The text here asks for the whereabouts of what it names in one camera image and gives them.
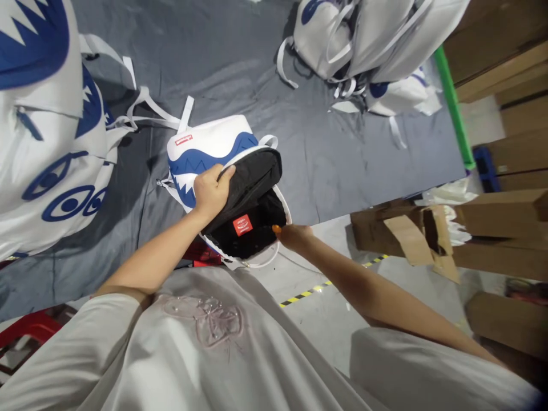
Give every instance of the white plastic wrap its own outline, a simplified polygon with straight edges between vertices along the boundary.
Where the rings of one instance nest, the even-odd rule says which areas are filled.
[[[449,230],[451,245],[457,247],[472,239],[466,232],[466,227],[454,221],[457,214],[453,207],[464,204],[475,199],[478,195],[468,192],[469,177],[444,184],[441,187],[432,188],[422,193],[422,200],[415,201],[417,206],[432,206],[434,204],[444,205],[445,220]]]

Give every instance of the green pole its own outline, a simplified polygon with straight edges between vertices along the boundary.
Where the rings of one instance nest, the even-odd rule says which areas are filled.
[[[466,136],[466,129],[462,122],[461,113],[458,110],[458,98],[455,86],[453,84],[453,78],[451,77],[451,71],[449,70],[449,64],[445,57],[444,47],[440,46],[434,53],[434,59],[438,66],[440,73],[441,84],[444,88],[445,99],[449,107],[449,113],[453,120],[453,127],[455,128],[455,134],[457,135],[458,148],[461,151],[462,161],[467,170],[473,170],[476,168],[476,162],[468,143],[468,137]]]

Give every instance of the white backpack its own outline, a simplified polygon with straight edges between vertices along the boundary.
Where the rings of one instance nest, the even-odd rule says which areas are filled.
[[[339,84],[335,98],[365,94],[368,110],[381,115],[424,107],[421,103],[432,96],[432,90],[424,78],[417,84],[416,76],[423,76],[421,65],[455,29],[468,3],[353,0],[335,5],[325,0],[301,0],[293,38],[286,39],[279,49],[277,70],[296,88],[283,70],[281,57],[285,45],[294,44],[299,56],[321,78]],[[309,27],[301,24],[303,19]],[[339,41],[333,42],[336,34]],[[332,55],[339,58],[329,59]],[[367,97],[372,87],[384,92]]]
[[[69,0],[7,1],[0,35],[0,260],[33,255],[88,226],[105,196],[118,143],[147,102],[177,129],[180,120],[142,87],[127,116],[114,119],[81,53],[121,58],[94,35],[79,35]]]
[[[282,174],[277,138],[267,135],[257,141],[243,115],[188,127],[193,102],[188,98],[179,131],[167,143],[170,175],[158,185],[188,213],[196,206],[196,177],[215,164],[222,164],[223,171],[234,164],[227,204],[200,236],[225,260],[263,267],[280,248],[272,226],[291,224],[276,185]]]

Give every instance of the gray tarp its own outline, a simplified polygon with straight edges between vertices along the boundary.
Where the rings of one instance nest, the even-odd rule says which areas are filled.
[[[244,114],[255,135],[279,138],[279,184],[300,224],[314,224],[465,176],[449,112],[398,118],[409,149],[399,150],[388,121],[328,113],[333,88],[277,48],[291,34],[292,0],[73,0],[79,31],[94,33],[133,59],[137,83],[172,115],[196,98],[190,125]],[[134,93],[119,67],[86,62],[114,114]],[[156,185],[165,177],[173,130],[144,128],[119,149],[103,208],[83,231],[0,271],[0,320],[93,293],[136,248],[180,218]]]

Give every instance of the red logo patch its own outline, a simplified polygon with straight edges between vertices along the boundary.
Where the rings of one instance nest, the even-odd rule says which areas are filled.
[[[186,143],[187,141],[190,141],[190,140],[192,140],[192,134],[189,134],[185,137],[181,137],[180,139],[175,140],[175,145],[179,146],[179,145],[181,145],[183,143]]]
[[[253,230],[253,226],[251,225],[251,221],[249,220],[247,214],[237,218],[232,222],[232,224],[234,225],[234,229],[236,230],[236,234],[238,234],[238,237],[240,237],[245,232]]]

